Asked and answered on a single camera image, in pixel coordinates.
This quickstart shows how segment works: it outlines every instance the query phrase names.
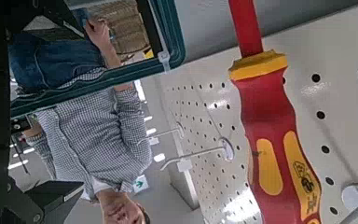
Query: label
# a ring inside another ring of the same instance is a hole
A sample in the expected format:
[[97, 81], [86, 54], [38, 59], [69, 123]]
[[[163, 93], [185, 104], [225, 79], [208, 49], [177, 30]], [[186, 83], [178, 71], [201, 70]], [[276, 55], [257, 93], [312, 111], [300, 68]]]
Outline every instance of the label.
[[283, 138], [283, 145], [290, 175], [301, 205], [301, 220], [304, 221], [319, 212], [321, 188], [301, 152], [296, 133], [288, 132]]

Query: jeans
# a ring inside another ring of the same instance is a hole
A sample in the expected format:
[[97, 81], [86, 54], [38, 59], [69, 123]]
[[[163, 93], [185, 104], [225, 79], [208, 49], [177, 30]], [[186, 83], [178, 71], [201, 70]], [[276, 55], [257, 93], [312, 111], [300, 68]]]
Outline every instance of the jeans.
[[[74, 15], [83, 25], [88, 13], [79, 9]], [[23, 32], [13, 36], [8, 57], [17, 83], [27, 93], [56, 89], [92, 69], [104, 67], [101, 52], [88, 38], [48, 42]]]

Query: man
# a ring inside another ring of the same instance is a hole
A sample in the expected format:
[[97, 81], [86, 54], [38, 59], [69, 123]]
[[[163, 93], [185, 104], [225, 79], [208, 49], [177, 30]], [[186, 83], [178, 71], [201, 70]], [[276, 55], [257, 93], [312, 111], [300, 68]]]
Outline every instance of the man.
[[[14, 36], [10, 66], [24, 92], [70, 87], [120, 66], [106, 22], [85, 23], [90, 41], [46, 42], [26, 33]], [[148, 141], [137, 145], [146, 132], [132, 84], [94, 92], [36, 115], [33, 128], [24, 134], [53, 179], [84, 182], [84, 197], [100, 203], [104, 224], [150, 223], [143, 207], [128, 195], [134, 180], [151, 163]]]

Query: screwdriver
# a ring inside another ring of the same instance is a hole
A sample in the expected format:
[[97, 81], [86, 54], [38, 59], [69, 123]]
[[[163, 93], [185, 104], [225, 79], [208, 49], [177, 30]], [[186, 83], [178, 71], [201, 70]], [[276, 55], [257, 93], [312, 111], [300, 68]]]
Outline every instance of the screwdriver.
[[229, 69], [240, 91], [252, 153], [248, 181], [265, 224], [321, 224], [321, 184], [299, 143], [283, 88], [284, 54], [264, 51], [253, 0], [229, 0], [242, 59]]

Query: pegboard hole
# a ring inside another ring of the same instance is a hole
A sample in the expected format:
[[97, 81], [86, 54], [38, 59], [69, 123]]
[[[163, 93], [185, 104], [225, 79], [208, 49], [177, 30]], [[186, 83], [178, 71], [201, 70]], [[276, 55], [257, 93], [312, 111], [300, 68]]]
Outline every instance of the pegboard hole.
[[326, 117], [323, 111], [318, 111], [318, 113], [316, 113], [316, 116], [318, 117], [318, 119], [325, 119]]
[[321, 76], [319, 76], [319, 74], [313, 74], [312, 75], [312, 81], [314, 83], [318, 83], [321, 80]]
[[327, 178], [326, 178], [326, 183], [327, 183], [328, 185], [333, 186], [333, 185], [334, 185], [334, 180], [333, 180], [332, 178], [330, 178], [330, 177], [327, 177]]
[[338, 215], [338, 211], [335, 207], [330, 207], [330, 212], [333, 214], [333, 215]]
[[328, 153], [330, 153], [330, 148], [327, 146], [322, 146], [322, 152], [325, 154], [328, 154]]

